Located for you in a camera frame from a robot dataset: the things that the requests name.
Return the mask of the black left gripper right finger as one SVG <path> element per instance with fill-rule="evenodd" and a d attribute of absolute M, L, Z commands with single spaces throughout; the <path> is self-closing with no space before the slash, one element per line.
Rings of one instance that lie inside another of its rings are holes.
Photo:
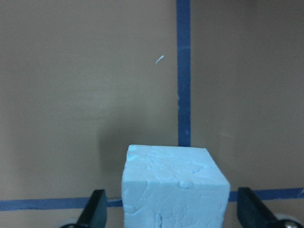
<path fill-rule="evenodd" d="M 282 228 L 283 223 L 247 187 L 238 188 L 237 218 L 243 228 Z"/>

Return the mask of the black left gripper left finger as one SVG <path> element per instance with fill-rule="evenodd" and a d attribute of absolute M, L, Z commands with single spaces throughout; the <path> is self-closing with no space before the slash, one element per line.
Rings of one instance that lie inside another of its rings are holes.
<path fill-rule="evenodd" d="M 76 228 L 105 228 L 107 222 L 105 190 L 94 190 L 79 219 Z"/>

